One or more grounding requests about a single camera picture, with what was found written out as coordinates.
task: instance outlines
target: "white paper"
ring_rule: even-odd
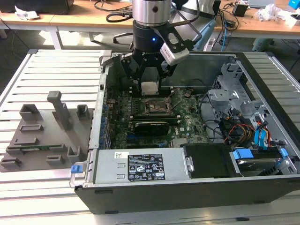
[[[36,18],[39,18],[39,15],[37,15],[36,12],[34,12],[34,11],[26,12],[26,11],[23,11],[23,10],[17,8],[17,6],[15,6],[15,14],[16,14],[21,20],[28,20],[28,19],[36,19]]]
[[[278,12],[278,14],[276,15],[276,17],[280,18],[280,19],[285,19],[287,18],[288,16],[290,16],[292,13],[289,12],[289,11],[285,11],[285,10],[281,10]]]

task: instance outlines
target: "electronic device on desk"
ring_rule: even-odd
[[[265,8],[268,4],[275,4],[275,0],[248,0],[251,8]]]
[[[24,11],[66,15],[74,0],[0,0],[0,11],[15,12],[15,6]]]
[[[243,17],[248,7],[249,5],[236,3],[233,7],[232,13],[235,16]]]
[[[290,0],[289,6],[291,6],[293,9],[300,8],[300,0]]]
[[[289,27],[300,25],[300,14],[291,14],[285,18],[285,23]]]
[[[274,113],[281,106],[244,54],[190,52],[159,92],[156,68],[139,91],[126,54],[100,57],[89,158],[72,166],[70,184],[92,213],[268,203],[300,189],[300,131]]]

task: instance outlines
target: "black cable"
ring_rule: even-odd
[[[14,32],[1,18],[0,20],[2,21],[2,23],[10,30],[12,31],[16,37],[26,46],[26,48],[29,50],[30,48],[28,47],[28,45],[25,44],[25,42],[23,42],[23,40],[16,34],[16,32]]]
[[[12,41],[11,41],[11,51],[12,51],[12,53],[13,53],[13,55],[15,56],[15,57],[17,57],[19,60],[23,60],[24,59],[24,57],[19,57],[15,52],[14,52],[14,39],[15,39],[15,34],[17,33],[17,31],[15,31],[15,33],[14,33],[14,35],[13,35],[13,39],[12,39]]]
[[[233,2],[227,3],[227,4],[225,4],[225,5],[223,6],[223,9],[228,9],[228,8],[230,8],[230,7],[234,7],[235,4],[236,4],[236,2],[235,2],[235,3],[233,3]]]
[[[291,42],[289,42],[288,41],[288,43],[286,43],[285,41],[287,41],[287,40],[284,40],[284,39],[282,39],[282,41],[283,41],[283,43],[285,43],[287,46],[289,46],[290,48],[292,48],[292,49],[295,49],[293,46],[290,46],[288,43],[291,43]]]
[[[215,44],[218,42],[218,39],[219,39],[219,37],[220,37],[220,35],[221,35],[223,29],[224,29],[223,18],[222,18],[222,15],[221,15],[221,11],[220,11],[220,10],[218,11],[218,14],[217,14],[217,15],[219,15],[220,18],[221,18],[221,25],[222,25],[222,28],[221,28],[221,30],[220,30],[220,32],[219,32],[219,35],[217,36],[217,38],[216,38],[216,40],[215,40],[215,43],[213,44],[213,47],[214,47]]]
[[[130,12],[130,11],[132,11],[132,9],[130,8],[132,5],[121,7],[121,8],[117,8],[117,9],[107,9],[107,8],[103,8],[103,4],[104,4],[104,1],[103,0],[99,0],[99,1],[96,1],[94,3],[94,7],[96,9],[98,9],[98,10],[109,12],[109,13],[124,13],[124,12]]]
[[[185,21],[187,20],[187,18],[172,4],[172,8],[176,11],[176,13]],[[198,35],[198,38],[202,38],[202,34],[193,26],[193,24],[189,23],[188,24],[194,31],[195,33]]]
[[[192,22],[196,21],[200,16],[200,5],[199,5],[198,0],[196,0],[196,4],[197,4],[197,14],[196,14],[196,17],[194,19],[185,20],[185,21],[181,21],[181,22],[175,22],[175,23],[172,23],[171,25],[173,27],[178,27],[178,26],[186,25],[186,24],[189,24],[189,23],[192,23]]]
[[[229,35],[229,37],[228,37],[228,41],[227,41],[227,43],[225,43],[225,48],[224,48],[224,50],[223,51],[225,51],[226,50],[226,48],[228,47],[228,45],[229,45],[229,42],[230,42],[230,40],[231,40],[231,38],[232,38],[232,32],[230,33],[230,35]]]
[[[237,23],[238,23],[237,26],[236,26],[235,28],[232,28],[231,30],[227,28],[227,30],[232,32],[232,31],[238,29],[238,27],[239,27],[239,25],[240,25],[239,19],[238,19],[234,14],[232,14],[231,12],[228,12],[228,11],[223,10],[223,9],[220,9],[220,11],[229,13],[231,16],[233,16],[233,17],[236,19],[236,21],[237,21]]]
[[[282,39],[282,40],[285,40],[288,43],[291,43],[291,44],[294,44],[294,45],[298,45],[298,43],[299,43],[299,40],[296,40],[297,42],[289,41],[288,39]]]
[[[209,138],[212,139],[212,142],[214,142],[215,139],[224,139],[223,137],[216,137],[216,129],[220,129],[220,127],[214,128],[214,132],[213,132],[214,136]]]
[[[206,83],[204,83],[200,78],[193,78],[193,79],[191,79],[191,80],[196,80],[196,81],[200,81],[202,84],[204,84],[204,86],[206,87],[206,88],[211,88],[211,87],[209,87]]]
[[[292,67],[290,68],[289,72],[292,71],[292,69],[294,68],[294,66],[296,65],[296,63],[300,60],[300,57],[294,62],[294,64],[292,65]]]
[[[222,134],[221,132],[218,132],[218,131],[214,130],[213,128],[211,128],[210,126],[208,126],[207,124],[205,124],[204,121],[203,121],[202,118],[201,118],[201,107],[202,107],[202,104],[203,104],[204,99],[205,99],[206,97],[208,97],[208,93],[206,93],[206,94],[203,96],[203,98],[201,99],[200,106],[199,106],[199,117],[200,117],[200,120],[201,120],[201,122],[206,126],[206,128],[208,128],[209,130],[212,130],[212,131],[216,132],[218,135],[220,135],[221,137],[223,137],[223,134]],[[225,135],[225,136],[227,137],[227,139],[228,139],[229,141],[231,141],[231,142],[233,142],[233,143],[240,143],[239,141],[236,141],[236,140],[232,139],[229,135]]]
[[[215,122],[215,123],[219,123],[220,122],[218,120],[206,120],[206,121],[204,121],[204,123],[209,122],[209,121],[212,121],[212,122]]]
[[[112,17],[112,16],[122,16],[122,17],[126,17],[126,18],[123,18],[123,19],[119,19],[119,20],[110,20],[109,18]],[[127,15],[125,13],[110,13],[106,16],[106,21],[108,21],[109,23],[120,23],[120,22],[123,22],[123,21],[126,21],[126,20],[130,20],[132,18],[132,16],[130,15]]]

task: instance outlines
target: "power supply label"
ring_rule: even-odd
[[[128,155],[128,180],[165,180],[162,154]]]

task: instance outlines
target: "metal workbench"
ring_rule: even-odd
[[[68,108],[76,108],[78,104],[95,107],[100,77],[98,58],[103,52],[39,50],[25,57],[0,97],[0,159],[18,126],[19,110],[24,103],[35,103],[38,109],[52,109],[53,105],[46,101],[47,93],[60,90]],[[300,128],[297,81],[274,57],[264,53],[246,56]],[[93,215],[69,187],[69,176],[69,169],[0,173],[0,224],[239,225],[245,222],[236,218],[249,218],[249,225],[286,225],[299,224],[300,219],[300,191],[268,204]]]

